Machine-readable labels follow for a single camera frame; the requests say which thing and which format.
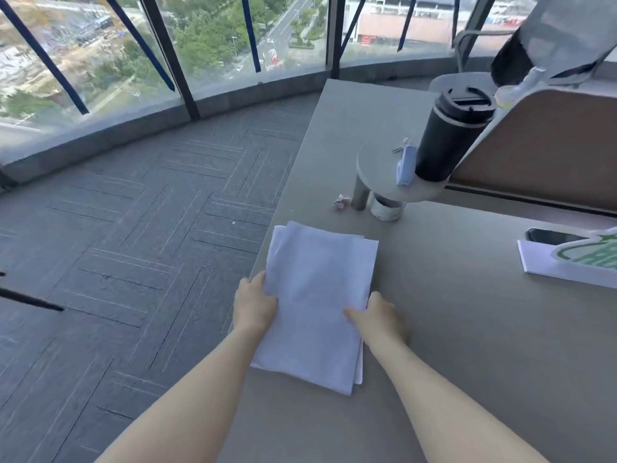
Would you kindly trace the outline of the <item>black window post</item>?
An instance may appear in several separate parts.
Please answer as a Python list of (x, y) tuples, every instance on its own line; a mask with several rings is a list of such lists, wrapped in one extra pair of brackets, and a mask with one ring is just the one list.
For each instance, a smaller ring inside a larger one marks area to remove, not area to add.
[(326, 36), (326, 70), (329, 77), (339, 79), (343, 44), (343, 27), (346, 0), (328, 1), (328, 24)]
[(480, 31), (484, 26), (490, 11), (496, 0), (476, 0), (476, 3), (471, 11), (470, 16), (465, 27), (456, 34), (453, 38), (454, 53), (457, 53), (461, 62), (465, 64), (467, 59), (479, 37), (478, 33), (468, 34), (464, 36), (467, 31)]
[(157, 40), (161, 54), (165, 59), (167, 70), (174, 82), (174, 89), (180, 94), (191, 121), (196, 122), (201, 119), (201, 115), (174, 49), (172, 38), (158, 7), (157, 0), (140, 0), (140, 3), (153, 35)]

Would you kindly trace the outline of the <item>grey garment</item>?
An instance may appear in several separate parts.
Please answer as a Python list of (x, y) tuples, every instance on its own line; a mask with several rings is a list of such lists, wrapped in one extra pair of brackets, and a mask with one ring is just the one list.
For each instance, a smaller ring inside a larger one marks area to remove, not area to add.
[(617, 0), (536, 0), (508, 41), (522, 59), (508, 68), (504, 85), (520, 83), (533, 67), (542, 81), (578, 88), (617, 47)]

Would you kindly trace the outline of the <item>brown desk divider panel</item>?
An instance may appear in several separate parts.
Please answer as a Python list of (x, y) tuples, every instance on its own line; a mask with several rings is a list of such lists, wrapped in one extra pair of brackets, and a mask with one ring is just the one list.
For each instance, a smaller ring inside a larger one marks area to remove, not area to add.
[(447, 188), (617, 217), (617, 97), (530, 93), (479, 138)]

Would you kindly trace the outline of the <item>black insulated tumbler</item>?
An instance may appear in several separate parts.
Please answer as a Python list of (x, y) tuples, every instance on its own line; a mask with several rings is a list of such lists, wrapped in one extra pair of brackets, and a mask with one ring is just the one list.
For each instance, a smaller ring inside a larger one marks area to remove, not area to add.
[(477, 87), (452, 87), (439, 94), (417, 150), (415, 174), (447, 180), (474, 141), (493, 120), (494, 96)]

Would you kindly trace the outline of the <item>pale blue small gadget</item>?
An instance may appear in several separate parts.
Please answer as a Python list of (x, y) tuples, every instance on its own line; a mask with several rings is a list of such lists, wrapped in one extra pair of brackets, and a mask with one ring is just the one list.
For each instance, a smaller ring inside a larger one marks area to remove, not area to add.
[(396, 183), (398, 186), (409, 186), (415, 176), (417, 147), (407, 144), (400, 149), (400, 157), (396, 167)]

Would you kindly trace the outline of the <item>person's right hand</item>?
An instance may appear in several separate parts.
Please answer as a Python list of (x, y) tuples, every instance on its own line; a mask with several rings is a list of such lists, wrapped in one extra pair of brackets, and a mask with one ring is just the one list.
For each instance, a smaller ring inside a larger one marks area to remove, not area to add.
[(365, 309), (371, 310), (373, 325), (370, 331), (359, 331), (359, 334), (371, 350), (389, 343), (408, 344), (411, 334), (403, 316), (380, 292), (373, 291), (369, 295)]

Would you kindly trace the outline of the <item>person's left forearm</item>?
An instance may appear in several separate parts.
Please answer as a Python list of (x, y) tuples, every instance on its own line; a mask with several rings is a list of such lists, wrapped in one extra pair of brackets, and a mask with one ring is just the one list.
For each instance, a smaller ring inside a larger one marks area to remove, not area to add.
[(264, 325), (238, 325), (94, 463), (216, 463)]

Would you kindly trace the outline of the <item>black thin rod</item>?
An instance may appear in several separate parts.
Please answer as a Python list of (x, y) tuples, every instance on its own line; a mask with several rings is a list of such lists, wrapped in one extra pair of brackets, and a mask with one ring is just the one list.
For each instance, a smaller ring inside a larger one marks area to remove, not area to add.
[(55, 282), (43, 281), (37, 277), (8, 274), (0, 270), (0, 300), (63, 312), (66, 307), (50, 300), (54, 288)]

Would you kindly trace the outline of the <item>grey office chair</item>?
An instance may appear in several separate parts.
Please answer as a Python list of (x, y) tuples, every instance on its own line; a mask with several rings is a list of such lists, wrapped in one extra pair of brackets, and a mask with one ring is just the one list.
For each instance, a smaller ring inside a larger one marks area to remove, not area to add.
[(598, 67), (617, 48), (617, 36), (609, 41), (586, 41), (570, 34), (512, 34), (494, 57), (489, 72), (462, 71), (433, 79), (433, 92), (464, 92), (467, 87), (493, 94), (501, 86), (520, 84), (533, 67), (545, 70), (541, 84), (577, 89), (591, 79)]

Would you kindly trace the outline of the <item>green and white cutout sign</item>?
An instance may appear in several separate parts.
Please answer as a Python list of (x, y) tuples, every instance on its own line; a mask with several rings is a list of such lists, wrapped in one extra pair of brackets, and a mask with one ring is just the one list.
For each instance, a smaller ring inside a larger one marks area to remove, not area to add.
[(583, 240), (555, 246), (551, 257), (570, 265), (617, 272), (617, 226), (594, 230), (589, 235)]

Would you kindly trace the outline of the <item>white plastic bottle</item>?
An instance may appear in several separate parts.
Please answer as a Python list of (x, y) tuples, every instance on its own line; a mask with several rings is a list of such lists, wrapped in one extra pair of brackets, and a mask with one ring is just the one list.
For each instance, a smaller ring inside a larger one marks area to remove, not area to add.
[(533, 67), (517, 85), (500, 86), (494, 94), (497, 108), (511, 109), (525, 95), (538, 88), (544, 79), (545, 72), (546, 69), (543, 67)]

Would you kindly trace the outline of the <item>white tape roll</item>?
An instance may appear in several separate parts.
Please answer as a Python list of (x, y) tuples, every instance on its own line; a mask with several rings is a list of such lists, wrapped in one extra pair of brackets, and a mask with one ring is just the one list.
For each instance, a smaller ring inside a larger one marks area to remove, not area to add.
[(395, 222), (402, 217), (406, 202), (394, 201), (375, 192), (368, 204), (371, 214), (383, 222)]

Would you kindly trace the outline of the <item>grey round desk shelf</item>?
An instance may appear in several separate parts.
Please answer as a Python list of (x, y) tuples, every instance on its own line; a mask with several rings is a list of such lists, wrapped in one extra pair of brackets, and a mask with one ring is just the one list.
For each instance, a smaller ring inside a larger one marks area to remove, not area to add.
[(392, 141), (381, 143), (376, 139), (365, 141), (356, 158), (356, 179), (351, 198), (351, 208), (362, 211), (368, 204), (370, 194), (402, 203), (428, 201), (438, 196), (449, 182), (425, 181), (412, 176), (410, 185), (398, 185), (396, 167), (401, 151), (395, 152)]

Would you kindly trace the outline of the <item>stack of white paper sheets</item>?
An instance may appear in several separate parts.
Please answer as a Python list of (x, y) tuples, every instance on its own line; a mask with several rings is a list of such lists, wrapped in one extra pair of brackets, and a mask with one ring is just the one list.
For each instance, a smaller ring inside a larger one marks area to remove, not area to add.
[(362, 383), (362, 341), (343, 310), (366, 309), (378, 246), (356, 234), (276, 225), (264, 293), (278, 308), (251, 366), (351, 395)]

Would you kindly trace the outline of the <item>white paper booklet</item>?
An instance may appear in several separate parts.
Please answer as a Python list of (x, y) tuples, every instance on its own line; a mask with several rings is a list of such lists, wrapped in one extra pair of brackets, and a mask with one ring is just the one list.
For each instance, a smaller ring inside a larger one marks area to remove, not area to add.
[(517, 245), (525, 273), (617, 289), (617, 270), (559, 261), (551, 255), (551, 245), (527, 240), (518, 240)]

